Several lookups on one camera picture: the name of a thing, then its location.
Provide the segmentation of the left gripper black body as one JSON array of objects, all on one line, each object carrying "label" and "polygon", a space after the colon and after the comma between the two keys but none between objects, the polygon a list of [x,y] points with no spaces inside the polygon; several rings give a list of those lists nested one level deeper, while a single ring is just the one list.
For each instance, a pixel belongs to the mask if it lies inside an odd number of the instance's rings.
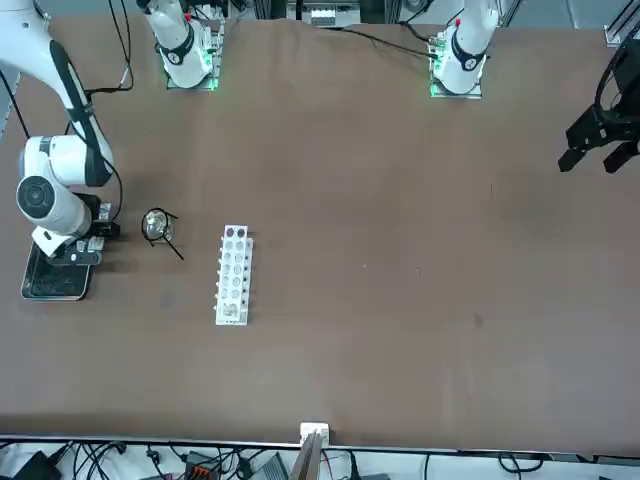
[{"label": "left gripper black body", "polygon": [[[609,80],[618,90],[618,101],[604,109],[601,97]],[[598,139],[624,138],[639,130],[639,43],[628,42],[616,51],[597,87]]]}]

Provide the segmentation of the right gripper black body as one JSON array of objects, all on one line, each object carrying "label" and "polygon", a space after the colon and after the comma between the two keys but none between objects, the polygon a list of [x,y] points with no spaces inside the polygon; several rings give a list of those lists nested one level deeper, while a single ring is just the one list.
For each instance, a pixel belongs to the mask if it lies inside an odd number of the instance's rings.
[{"label": "right gripper black body", "polygon": [[82,203],[83,219],[76,231],[77,236],[85,236],[89,233],[92,224],[99,218],[101,199],[97,195],[76,193],[73,195]]}]

